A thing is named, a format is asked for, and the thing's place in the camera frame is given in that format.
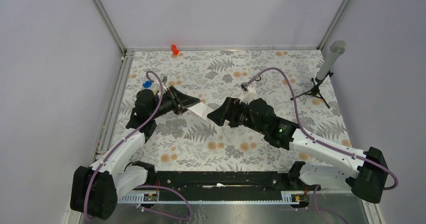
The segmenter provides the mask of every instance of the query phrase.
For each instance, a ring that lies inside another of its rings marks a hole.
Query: small red toy
[[[179,50],[176,48],[176,45],[172,45],[172,52],[174,55],[179,54]]]

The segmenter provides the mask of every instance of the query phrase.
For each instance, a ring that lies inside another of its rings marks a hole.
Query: black tripod
[[[327,76],[332,76],[333,75],[333,73],[332,72],[328,72],[327,73]],[[304,93],[302,93],[302,94],[299,94],[298,96],[296,96],[296,98],[298,98],[298,97],[300,97],[300,96],[303,96],[303,95],[310,95],[310,96],[313,96],[313,97],[317,97],[317,98],[319,98],[319,99],[322,99],[323,100],[323,102],[326,104],[326,106],[328,107],[328,108],[330,108],[330,106],[329,106],[329,104],[327,103],[327,101],[326,101],[326,99],[321,95],[321,93],[320,93],[320,91],[319,91],[319,89],[320,89],[320,84],[323,82],[323,80],[322,81],[319,81],[318,83],[315,83],[315,81],[313,80],[313,78],[311,78],[310,79],[310,81],[312,82],[312,84],[313,84],[313,87],[309,90],[309,91],[306,91],[306,92],[304,92]]]

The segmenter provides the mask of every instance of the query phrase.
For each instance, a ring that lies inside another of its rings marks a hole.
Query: gray wall
[[[348,43],[332,82],[352,144],[382,150],[400,180],[380,203],[387,224],[424,220],[425,27],[425,0],[352,0],[326,46]]]
[[[315,47],[341,2],[102,0],[129,48]]]
[[[61,223],[120,54],[91,0],[0,2],[0,222]]]

